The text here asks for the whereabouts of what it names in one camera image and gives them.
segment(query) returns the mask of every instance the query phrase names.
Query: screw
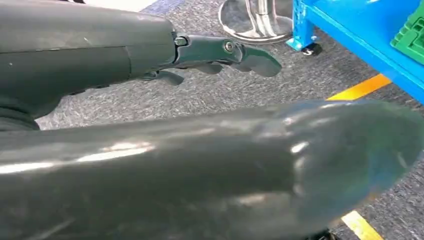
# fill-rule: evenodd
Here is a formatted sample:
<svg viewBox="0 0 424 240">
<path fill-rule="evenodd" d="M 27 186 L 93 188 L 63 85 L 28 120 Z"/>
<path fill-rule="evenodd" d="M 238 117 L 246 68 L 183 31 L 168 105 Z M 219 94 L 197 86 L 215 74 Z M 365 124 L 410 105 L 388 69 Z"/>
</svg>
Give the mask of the screw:
<svg viewBox="0 0 424 240">
<path fill-rule="evenodd" d="M 234 43 L 232 43 L 231 41 L 227 41 L 224 44 L 224 49 L 225 51 L 232 53 L 234 51 Z"/>
<path fill-rule="evenodd" d="M 181 46 L 186 46 L 189 42 L 187 41 L 185 37 L 179 36 L 175 38 L 174 43 L 175 45 L 181 47 Z"/>
</svg>

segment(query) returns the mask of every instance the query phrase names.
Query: yellow floor tape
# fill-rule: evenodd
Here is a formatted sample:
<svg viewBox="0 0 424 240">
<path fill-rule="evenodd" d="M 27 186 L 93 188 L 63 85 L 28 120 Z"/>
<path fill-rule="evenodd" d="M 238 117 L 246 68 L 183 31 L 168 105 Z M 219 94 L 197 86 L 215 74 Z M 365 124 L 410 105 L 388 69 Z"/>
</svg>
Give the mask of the yellow floor tape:
<svg viewBox="0 0 424 240">
<path fill-rule="evenodd" d="M 383 240 L 382 236 L 357 211 L 346 214 L 341 220 L 360 240 Z"/>
<path fill-rule="evenodd" d="M 341 101 L 341 100 L 356 100 L 366 96 L 386 85 L 389 85 L 391 81 L 379 74 L 368 80 L 365 80 L 351 88 L 348 88 L 330 98 L 328 101 Z M 357 212 L 352 211 L 341 218 L 350 230 L 360 240 L 383 240 L 379 233 Z"/>
<path fill-rule="evenodd" d="M 389 85 L 392 81 L 382 74 L 378 74 L 377 76 L 371 77 L 368 80 L 365 80 L 351 88 L 348 88 L 327 100 L 356 100 L 362 98 L 365 95 L 368 95 L 375 90 L 378 90 L 386 85 Z"/>
</svg>

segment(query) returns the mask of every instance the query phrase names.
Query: robotic arm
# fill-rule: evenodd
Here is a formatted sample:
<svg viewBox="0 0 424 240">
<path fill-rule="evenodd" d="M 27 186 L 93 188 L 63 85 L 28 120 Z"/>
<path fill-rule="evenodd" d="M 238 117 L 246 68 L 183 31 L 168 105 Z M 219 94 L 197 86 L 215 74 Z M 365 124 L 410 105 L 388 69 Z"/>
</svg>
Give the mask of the robotic arm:
<svg viewBox="0 0 424 240">
<path fill-rule="evenodd" d="M 165 18 L 52 0 L 0 0 L 0 107 L 38 118 L 65 95 L 140 79 L 178 85 L 166 69 L 262 76 L 281 65 L 226 37 L 177 32 Z"/>
</svg>

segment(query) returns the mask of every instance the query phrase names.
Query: gray carpet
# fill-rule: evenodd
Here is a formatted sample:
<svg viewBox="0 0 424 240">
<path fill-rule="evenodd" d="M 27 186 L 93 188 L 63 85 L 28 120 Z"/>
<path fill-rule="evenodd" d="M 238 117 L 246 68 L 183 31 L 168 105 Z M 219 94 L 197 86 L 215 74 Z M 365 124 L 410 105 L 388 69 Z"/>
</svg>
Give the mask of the gray carpet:
<svg viewBox="0 0 424 240">
<path fill-rule="evenodd" d="M 179 31 L 224 35 L 217 12 L 222 0 L 186 0 L 166 14 Z M 352 53 L 318 32 L 324 52 L 306 57 L 284 44 L 265 46 L 283 64 L 273 78 L 226 69 L 218 75 L 181 71 L 177 87 L 161 81 L 131 81 L 63 99 L 50 115 L 38 119 L 43 129 L 58 129 L 146 119 L 201 115 L 299 100 L 325 99 L 376 75 Z M 389 86 L 367 98 L 384 99 L 423 111 L 420 104 Z M 359 211 L 387 240 L 424 239 L 424 165 L 398 186 Z M 344 225 L 334 229 L 343 240 L 356 240 Z"/>
</svg>

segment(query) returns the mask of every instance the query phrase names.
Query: caster wheel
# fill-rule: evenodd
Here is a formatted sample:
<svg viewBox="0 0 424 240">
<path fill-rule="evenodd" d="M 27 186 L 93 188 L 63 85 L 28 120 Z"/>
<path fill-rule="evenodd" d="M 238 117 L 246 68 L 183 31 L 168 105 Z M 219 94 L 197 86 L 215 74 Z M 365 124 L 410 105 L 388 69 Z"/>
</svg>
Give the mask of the caster wheel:
<svg viewBox="0 0 424 240">
<path fill-rule="evenodd" d="M 311 237 L 308 237 L 305 240 L 341 240 L 341 239 L 335 234 L 329 232 L 328 230 L 325 230 Z"/>
<path fill-rule="evenodd" d="M 311 45 L 303 48 L 301 51 L 306 56 L 316 56 L 323 51 L 323 48 L 318 43 L 312 43 Z"/>
</svg>

